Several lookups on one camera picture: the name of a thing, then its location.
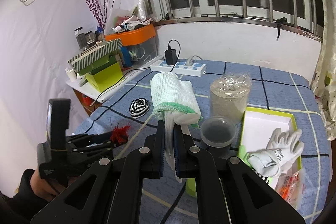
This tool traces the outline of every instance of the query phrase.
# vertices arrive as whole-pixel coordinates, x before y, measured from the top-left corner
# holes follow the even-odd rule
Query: striped gift box
[[[104,46],[98,46],[92,49],[91,51],[80,53],[71,58],[68,63],[73,66],[76,72],[80,72],[82,69],[86,68],[94,61],[102,58],[103,56],[109,54],[122,47],[120,39],[114,39],[108,41]]]

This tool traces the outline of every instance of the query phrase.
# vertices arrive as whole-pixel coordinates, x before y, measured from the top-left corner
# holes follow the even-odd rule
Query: yellow-green box
[[[87,81],[96,90],[103,92],[105,89],[108,89],[112,85],[116,84],[120,79],[122,79],[123,74],[121,72],[119,63],[117,62],[94,75],[91,73],[86,73],[85,76]]]

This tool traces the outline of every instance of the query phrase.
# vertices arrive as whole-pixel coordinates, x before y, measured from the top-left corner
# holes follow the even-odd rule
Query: white power strip
[[[151,70],[168,72],[172,67],[173,65],[167,65],[166,61],[158,60],[151,65]],[[193,63],[192,66],[186,66],[185,62],[177,62],[173,69],[173,73],[201,77],[205,74],[205,64]]]

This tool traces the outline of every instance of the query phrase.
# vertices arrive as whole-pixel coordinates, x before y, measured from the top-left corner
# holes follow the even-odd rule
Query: blue checkered bed sheet
[[[178,75],[180,80],[189,80],[199,104],[204,120],[209,117],[209,86],[223,73],[246,73],[253,79],[248,105],[292,113],[298,128],[302,129],[301,141],[304,142],[302,165],[307,171],[302,206],[299,213],[306,223],[312,223],[324,207],[330,177],[330,143],[327,141],[325,128],[319,114],[317,103],[309,83],[301,76],[267,68],[218,61],[197,61],[206,64],[207,74],[201,77]],[[126,156],[130,151],[143,145],[146,136],[156,132],[157,119],[152,117],[152,105],[148,113],[139,119],[133,119],[128,108],[132,100],[146,98],[152,101],[150,80],[157,72],[146,70],[128,82],[112,98],[99,107],[77,128],[75,134],[84,133],[94,122],[89,134],[100,134],[110,131],[112,127],[129,124],[129,142],[114,150],[116,158]],[[127,91],[133,88],[124,98],[117,102],[112,111],[111,106]],[[200,141],[199,129],[190,128],[196,145],[205,146]],[[214,156],[228,158],[235,155],[240,139],[240,126],[237,136],[230,147],[223,149],[210,148]],[[160,180],[144,180],[140,223],[160,223],[170,205],[175,201],[183,184],[176,181],[174,173],[165,162],[164,176]],[[179,200],[177,207],[166,221],[170,223],[198,223],[197,200],[186,192]]]

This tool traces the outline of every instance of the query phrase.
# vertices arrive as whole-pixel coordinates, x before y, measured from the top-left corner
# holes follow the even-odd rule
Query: red fluffy object
[[[112,130],[112,135],[111,135],[111,141],[112,142],[118,142],[118,144],[122,144],[128,141],[128,134],[127,131],[131,128],[131,126],[123,126],[123,127],[118,127],[116,126]]]

